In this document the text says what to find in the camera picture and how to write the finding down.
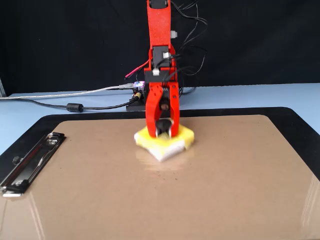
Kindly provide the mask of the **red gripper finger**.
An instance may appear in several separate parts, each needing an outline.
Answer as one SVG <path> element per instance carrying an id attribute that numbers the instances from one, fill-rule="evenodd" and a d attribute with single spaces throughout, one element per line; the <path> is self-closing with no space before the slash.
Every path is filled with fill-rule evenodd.
<path id="1" fill-rule="evenodd" d="M 145 104 L 145 119 L 148 133 L 151 137 L 156 137 L 156 121 L 160 118 L 160 100 L 163 95 L 161 84 L 149 84 L 149 92 Z"/>
<path id="2" fill-rule="evenodd" d="M 175 137 L 179 132 L 180 124 L 180 103 L 178 83 L 169 83 L 169 103 L 170 103 L 170 137 Z"/>

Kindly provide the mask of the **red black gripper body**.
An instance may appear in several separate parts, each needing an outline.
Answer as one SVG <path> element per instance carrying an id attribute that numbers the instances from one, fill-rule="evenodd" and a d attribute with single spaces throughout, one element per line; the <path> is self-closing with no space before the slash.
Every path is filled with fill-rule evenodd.
<path id="1" fill-rule="evenodd" d="M 162 97 L 159 102 L 159 107 L 161 111 L 170 110 L 170 87 L 169 83 L 178 83 L 176 79 L 177 73 L 175 71 L 171 71 L 169 69 L 160 70 L 153 69 L 150 71 L 145 71 L 145 93 L 146 93 L 146 101 L 149 93 L 149 84 L 161 84 L 162 86 Z"/>

